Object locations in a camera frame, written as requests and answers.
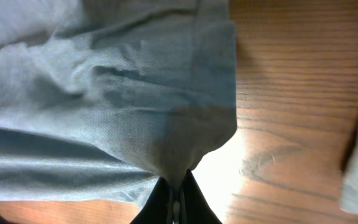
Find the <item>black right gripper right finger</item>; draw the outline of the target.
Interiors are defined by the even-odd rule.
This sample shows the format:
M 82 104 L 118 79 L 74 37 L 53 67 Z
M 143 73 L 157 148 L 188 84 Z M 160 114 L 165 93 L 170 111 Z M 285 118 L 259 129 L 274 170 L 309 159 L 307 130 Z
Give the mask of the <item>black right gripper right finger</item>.
M 209 207 L 191 170 L 180 187 L 180 223 L 182 224 L 222 224 Z

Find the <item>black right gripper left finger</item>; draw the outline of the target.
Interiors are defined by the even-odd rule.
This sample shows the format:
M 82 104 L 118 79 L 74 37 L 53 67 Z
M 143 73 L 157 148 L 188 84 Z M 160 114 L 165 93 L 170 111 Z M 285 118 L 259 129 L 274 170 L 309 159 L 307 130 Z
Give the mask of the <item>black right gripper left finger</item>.
M 146 204 L 131 224 L 167 224 L 170 188 L 167 181 L 160 177 Z

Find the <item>grey shorts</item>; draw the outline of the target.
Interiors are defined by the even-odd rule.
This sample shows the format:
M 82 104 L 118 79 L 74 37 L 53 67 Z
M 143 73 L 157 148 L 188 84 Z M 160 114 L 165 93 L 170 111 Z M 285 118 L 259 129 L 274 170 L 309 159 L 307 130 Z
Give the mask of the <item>grey shorts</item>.
M 0 1 L 0 201 L 144 204 L 236 132 L 227 1 Z

